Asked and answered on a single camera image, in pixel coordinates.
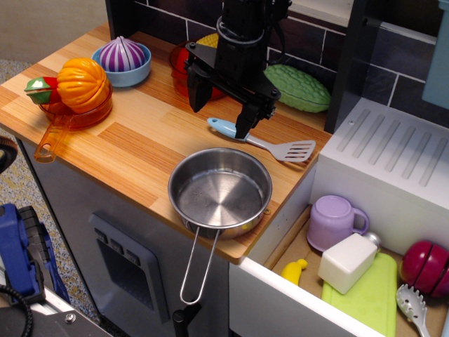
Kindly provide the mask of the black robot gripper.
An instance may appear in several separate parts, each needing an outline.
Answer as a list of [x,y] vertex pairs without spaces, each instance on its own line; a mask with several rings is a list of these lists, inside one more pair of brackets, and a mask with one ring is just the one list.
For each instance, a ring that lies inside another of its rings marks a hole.
[[199,112],[214,88],[241,103],[235,138],[244,139],[260,120],[260,109],[273,109],[281,94],[264,74],[266,46],[261,38],[237,41],[218,35],[217,48],[196,42],[185,46],[189,104]]

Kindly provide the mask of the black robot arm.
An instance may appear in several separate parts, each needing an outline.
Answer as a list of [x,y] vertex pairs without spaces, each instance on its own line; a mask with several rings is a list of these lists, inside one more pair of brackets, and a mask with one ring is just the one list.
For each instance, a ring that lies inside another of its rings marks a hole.
[[272,32],[285,40],[279,23],[290,5],[290,1],[224,2],[216,24],[217,48],[185,46],[187,91],[194,112],[206,105],[214,88],[227,94],[242,105],[235,123],[238,139],[274,115],[281,92],[264,74],[270,64],[267,48]]

